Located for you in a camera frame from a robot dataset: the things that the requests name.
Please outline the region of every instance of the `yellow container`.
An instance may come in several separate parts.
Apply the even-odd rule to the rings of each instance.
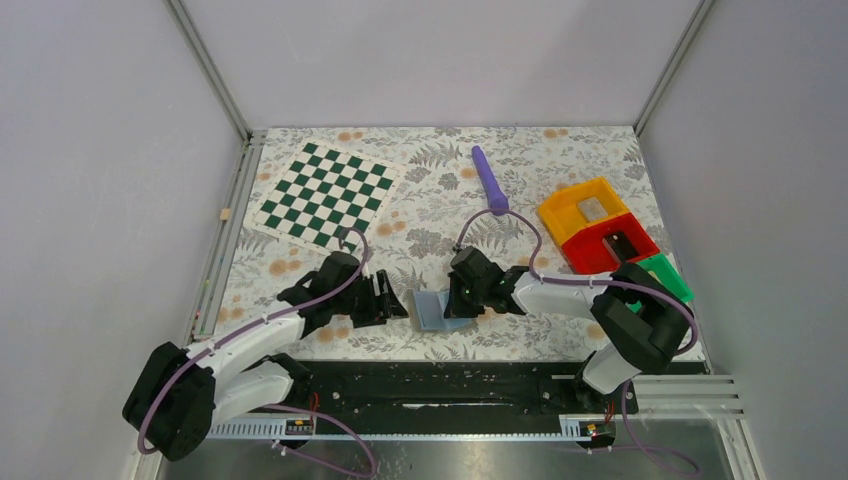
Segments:
[[[590,222],[577,204],[592,197],[598,199],[607,216]],[[559,190],[539,205],[539,217],[560,248],[580,230],[629,212],[604,177]]]

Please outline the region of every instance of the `green checkered board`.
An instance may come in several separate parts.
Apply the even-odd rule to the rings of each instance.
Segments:
[[[307,140],[272,182],[272,190],[248,212],[246,226],[326,254],[338,249],[341,227],[369,236],[405,170],[320,140]],[[355,237],[346,237],[350,250],[359,243]]]

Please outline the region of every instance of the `patterned table surface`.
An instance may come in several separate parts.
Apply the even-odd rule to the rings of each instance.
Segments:
[[[369,238],[372,272],[386,269],[409,308],[412,290],[443,290],[465,220],[486,207],[471,147],[480,145],[510,206],[540,229],[536,207],[551,193],[604,176],[665,253],[668,235],[630,127],[581,128],[279,128],[268,131],[251,204],[304,139],[317,138],[407,166],[397,193]],[[570,273],[544,234],[541,271]],[[502,266],[526,264],[534,238],[511,217],[483,216],[465,240]],[[355,255],[361,254],[358,249]],[[323,256],[242,228],[216,334],[228,332],[279,305],[275,295]],[[582,361],[607,343],[594,321],[557,314],[498,315],[487,310],[472,326],[451,333],[420,331],[410,319],[353,329],[349,318],[330,324],[280,351],[302,360]],[[700,345],[678,360],[703,360]]]

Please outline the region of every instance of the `purple stick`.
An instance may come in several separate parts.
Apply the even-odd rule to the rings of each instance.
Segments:
[[[495,179],[495,174],[492,173],[489,162],[486,160],[486,155],[483,154],[483,149],[475,145],[471,147],[471,159],[474,160],[474,166],[477,167],[477,175],[480,181],[483,182],[483,190],[486,192],[486,198],[489,200],[489,208],[496,210],[504,210],[503,212],[492,212],[495,215],[503,215],[506,210],[509,210],[509,201],[506,195],[498,187],[498,181]]]

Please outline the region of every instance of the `grey wall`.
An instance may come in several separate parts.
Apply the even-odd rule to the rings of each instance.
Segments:
[[[188,0],[247,122],[633,124],[698,0]]]
[[[848,478],[848,4],[718,2],[643,136],[770,479]]]
[[[158,1],[5,0],[0,66],[0,478],[119,478],[238,141]]]

